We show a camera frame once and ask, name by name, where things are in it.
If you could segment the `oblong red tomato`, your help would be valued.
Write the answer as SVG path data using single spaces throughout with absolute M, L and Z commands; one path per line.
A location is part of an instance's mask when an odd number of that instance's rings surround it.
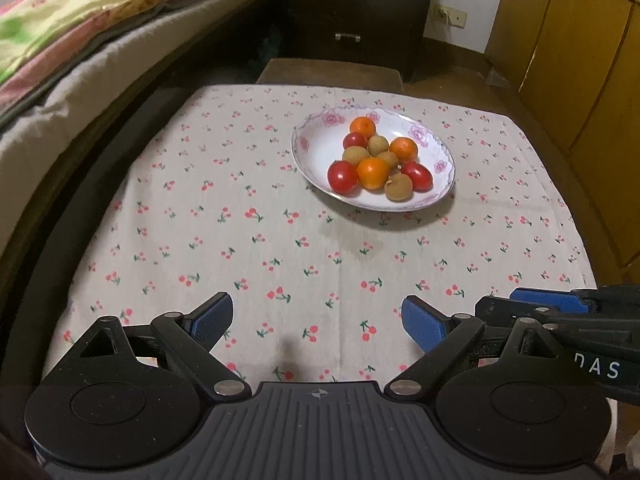
M 406 162 L 401 166 L 400 172 L 407 176 L 416 192 L 431 191 L 434 185 L 431 171 L 418 162 Z

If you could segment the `large tan longan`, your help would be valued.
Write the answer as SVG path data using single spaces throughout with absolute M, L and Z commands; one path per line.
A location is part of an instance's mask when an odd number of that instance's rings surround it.
M 395 203 L 410 200 L 413 194 L 412 181 L 406 174 L 396 172 L 396 174 L 392 174 L 386 181 L 384 193 L 388 200 Z

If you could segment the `smooth orange fruit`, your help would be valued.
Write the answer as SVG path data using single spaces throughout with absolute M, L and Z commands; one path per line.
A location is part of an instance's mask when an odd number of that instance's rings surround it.
M 377 157 L 363 160 L 357 167 L 360 185 L 368 191 L 382 188 L 390 176 L 390 168 Z

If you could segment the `red tomato with calyx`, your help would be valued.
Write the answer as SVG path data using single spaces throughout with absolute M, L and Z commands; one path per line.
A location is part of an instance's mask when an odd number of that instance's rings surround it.
M 348 195 L 359 185 L 357 170 L 349 162 L 336 160 L 326 173 L 331 190 L 340 195 Z

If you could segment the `round red cherry tomato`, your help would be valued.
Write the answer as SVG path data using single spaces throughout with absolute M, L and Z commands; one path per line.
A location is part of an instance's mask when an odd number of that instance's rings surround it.
M 343 148 L 368 148 L 368 138 L 359 132 L 351 132 L 343 139 Z

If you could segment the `mandarin orange with stem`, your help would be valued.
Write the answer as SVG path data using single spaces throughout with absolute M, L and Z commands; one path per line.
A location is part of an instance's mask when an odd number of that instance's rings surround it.
M 367 116 L 356 117 L 349 124 L 349 132 L 350 133 L 358 133 L 364 136 L 367 139 L 370 139 L 371 136 L 376 135 L 376 125 L 375 122 Z

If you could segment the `cherry print tablecloth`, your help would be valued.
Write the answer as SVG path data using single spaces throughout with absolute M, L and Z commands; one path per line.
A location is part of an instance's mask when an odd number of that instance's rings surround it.
M 344 136 L 340 106 L 387 108 L 450 149 L 454 190 L 386 214 L 315 191 L 291 154 L 308 115 Z M 234 303 L 218 360 L 265 380 L 387 382 L 418 356 L 401 301 L 470 312 L 514 288 L 596 284 L 570 211 L 510 118 L 408 96 L 320 87 L 198 90 L 132 163 L 82 256 L 47 356 L 100 316 L 146 324 L 215 292 Z

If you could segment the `white floral plate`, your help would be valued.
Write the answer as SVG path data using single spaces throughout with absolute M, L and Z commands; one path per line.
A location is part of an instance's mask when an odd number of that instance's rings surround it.
M 313 188 L 345 204 L 413 212 L 443 200 L 456 167 L 444 141 L 415 119 L 379 107 L 335 107 L 294 129 L 292 155 Z

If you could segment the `beige mattress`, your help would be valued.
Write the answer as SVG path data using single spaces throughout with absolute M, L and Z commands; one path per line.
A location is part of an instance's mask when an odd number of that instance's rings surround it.
M 1 133 L 1 245 L 44 176 L 90 122 L 160 62 L 254 0 L 178 0 L 100 47 Z

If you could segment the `brown wooden wardrobe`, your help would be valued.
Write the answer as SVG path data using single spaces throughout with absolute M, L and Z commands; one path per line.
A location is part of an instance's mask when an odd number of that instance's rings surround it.
M 500 0 L 485 55 L 536 122 L 597 282 L 637 283 L 639 0 Z

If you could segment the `brown wooden stool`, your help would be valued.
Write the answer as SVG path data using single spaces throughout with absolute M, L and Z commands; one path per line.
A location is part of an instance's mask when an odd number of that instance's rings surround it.
M 272 58 L 259 75 L 257 83 L 405 93 L 398 70 L 306 58 Z

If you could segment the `dark wooden nightstand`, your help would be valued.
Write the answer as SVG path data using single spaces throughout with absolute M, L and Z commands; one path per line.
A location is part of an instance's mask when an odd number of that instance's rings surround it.
M 280 58 L 381 66 L 412 78 L 431 0 L 271 0 Z M 334 39 L 361 36 L 360 44 Z

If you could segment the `colourful floral quilt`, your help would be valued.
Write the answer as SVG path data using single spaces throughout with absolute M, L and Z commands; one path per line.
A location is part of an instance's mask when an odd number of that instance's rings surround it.
M 1 9 L 1 118 L 108 30 L 170 0 L 17 0 Z

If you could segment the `wall power outlet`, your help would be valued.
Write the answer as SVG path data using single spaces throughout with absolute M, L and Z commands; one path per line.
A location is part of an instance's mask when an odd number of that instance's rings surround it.
M 466 19 L 468 18 L 466 12 L 450 8 L 450 6 L 438 6 L 437 13 L 447 26 L 465 28 Z

